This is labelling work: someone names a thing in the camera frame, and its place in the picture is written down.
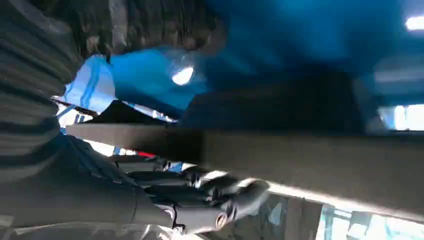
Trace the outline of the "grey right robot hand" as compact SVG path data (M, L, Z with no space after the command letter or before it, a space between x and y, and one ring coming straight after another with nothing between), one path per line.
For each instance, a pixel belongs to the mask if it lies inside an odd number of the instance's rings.
M0 220L8 228L141 233L156 225L197 234L220 230L259 208L269 185L210 195L172 185L142 185L71 135L0 139Z

